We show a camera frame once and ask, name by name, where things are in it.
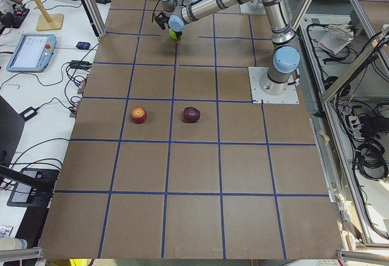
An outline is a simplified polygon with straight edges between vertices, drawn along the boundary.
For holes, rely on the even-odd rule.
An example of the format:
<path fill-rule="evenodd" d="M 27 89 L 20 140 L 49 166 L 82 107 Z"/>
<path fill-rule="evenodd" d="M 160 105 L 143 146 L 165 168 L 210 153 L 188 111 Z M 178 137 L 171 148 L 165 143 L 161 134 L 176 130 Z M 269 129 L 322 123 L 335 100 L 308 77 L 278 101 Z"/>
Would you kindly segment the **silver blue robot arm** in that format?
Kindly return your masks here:
<path fill-rule="evenodd" d="M 169 28 L 177 37 L 184 27 L 208 15 L 238 5 L 245 15 L 265 15 L 270 24 L 275 47 L 272 65 L 260 79 L 260 88 L 269 95 L 286 91 L 291 75 L 296 71 L 300 54 L 292 45 L 295 30 L 287 15 L 284 0 L 159 0 L 163 10 L 153 14 L 161 29 Z"/>

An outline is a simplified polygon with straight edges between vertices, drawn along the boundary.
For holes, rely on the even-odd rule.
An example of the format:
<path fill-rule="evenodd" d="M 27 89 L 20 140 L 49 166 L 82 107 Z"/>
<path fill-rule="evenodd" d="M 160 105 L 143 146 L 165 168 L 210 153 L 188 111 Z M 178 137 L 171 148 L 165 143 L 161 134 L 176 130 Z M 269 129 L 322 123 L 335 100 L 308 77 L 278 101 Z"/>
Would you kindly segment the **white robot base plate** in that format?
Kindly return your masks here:
<path fill-rule="evenodd" d="M 268 67 L 248 67 L 252 103 L 299 104 L 295 79 L 290 75 L 285 83 L 274 83 L 268 78 Z"/>

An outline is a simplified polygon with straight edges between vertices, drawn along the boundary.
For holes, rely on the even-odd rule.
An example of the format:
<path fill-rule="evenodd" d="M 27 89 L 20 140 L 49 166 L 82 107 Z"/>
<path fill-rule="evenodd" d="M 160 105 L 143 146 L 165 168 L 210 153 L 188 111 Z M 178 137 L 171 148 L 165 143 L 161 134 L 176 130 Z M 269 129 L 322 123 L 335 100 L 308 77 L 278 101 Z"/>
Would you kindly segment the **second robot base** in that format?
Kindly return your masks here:
<path fill-rule="evenodd" d="M 239 6 L 241 14 L 265 15 L 266 11 L 262 0 L 251 0 Z"/>

